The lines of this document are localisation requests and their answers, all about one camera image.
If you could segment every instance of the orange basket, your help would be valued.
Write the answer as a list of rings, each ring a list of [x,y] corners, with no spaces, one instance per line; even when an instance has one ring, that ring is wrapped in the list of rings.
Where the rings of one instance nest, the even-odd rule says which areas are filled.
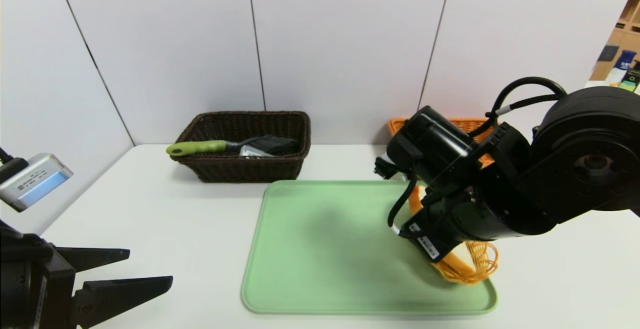
[[[391,133],[391,135],[396,135],[396,133],[398,133],[398,131],[400,131],[400,129],[402,129],[402,127],[405,125],[405,122],[407,120],[409,120],[408,117],[394,117],[393,119],[389,120],[386,123],[386,127],[389,129],[389,133]],[[487,119],[484,117],[450,117],[448,120],[465,133],[469,133],[470,131],[477,129],[482,125],[482,123],[487,121]],[[475,137],[475,140],[482,142],[482,140],[488,137],[493,130],[493,128],[489,128],[484,133]],[[482,163],[482,167],[484,168],[487,165],[493,163],[494,160],[493,158],[491,158],[491,156],[489,156],[489,154],[484,154],[482,158],[480,158],[480,162]]]

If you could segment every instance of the barcode label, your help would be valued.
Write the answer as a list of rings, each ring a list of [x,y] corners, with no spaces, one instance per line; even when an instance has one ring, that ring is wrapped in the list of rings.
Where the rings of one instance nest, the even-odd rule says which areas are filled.
[[[409,229],[412,232],[419,232],[420,226],[418,226],[418,224],[414,222],[413,224],[409,225]],[[435,245],[433,245],[432,242],[429,240],[429,238],[419,237],[418,242],[420,242],[420,245],[422,245],[422,247],[427,251],[427,253],[432,259],[438,258],[440,253],[438,252],[438,249],[436,249]]]

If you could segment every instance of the green tray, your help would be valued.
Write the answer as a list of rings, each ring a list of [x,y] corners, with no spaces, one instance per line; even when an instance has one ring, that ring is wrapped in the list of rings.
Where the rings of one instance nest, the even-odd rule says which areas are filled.
[[[254,313],[308,315],[450,316],[494,309],[491,281],[444,281],[387,227],[389,209],[406,187],[401,181],[271,184],[244,274],[244,305]]]

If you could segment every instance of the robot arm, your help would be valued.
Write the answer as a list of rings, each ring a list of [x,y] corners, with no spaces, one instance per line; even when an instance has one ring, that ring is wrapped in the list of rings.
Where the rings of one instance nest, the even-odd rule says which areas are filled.
[[[471,133],[426,106],[377,158],[375,172],[384,178],[396,172],[409,178],[389,227],[432,262],[463,241],[538,235],[590,210],[631,209],[640,216],[640,96],[615,87],[554,90],[500,108],[509,89],[531,83],[559,88],[543,78],[514,81],[487,122]],[[543,99],[558,101],[534,129],[531,144],[506,122],[497,124],[501,113]],[[473,140],[490,127],[485,140]],[[484,154],[494,163],[481,169]],[[423,210],[397,228],[393,220],[416,176],[427,184]]]

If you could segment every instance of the white table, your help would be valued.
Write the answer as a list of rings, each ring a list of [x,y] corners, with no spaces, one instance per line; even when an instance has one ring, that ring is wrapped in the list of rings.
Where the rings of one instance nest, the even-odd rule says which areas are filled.
[[[538,237],[496,242],[498,307],[455,318],[256,315],[240,300],[266,184],[205,184],[165,145],[129,151],[43,237],[64,247],[131,249],[82,281],[173,275],[173,287],[98,328],[638,329],[640,219],[590,212]],[[315,145],[299,179],[379,180],[383,146]]]

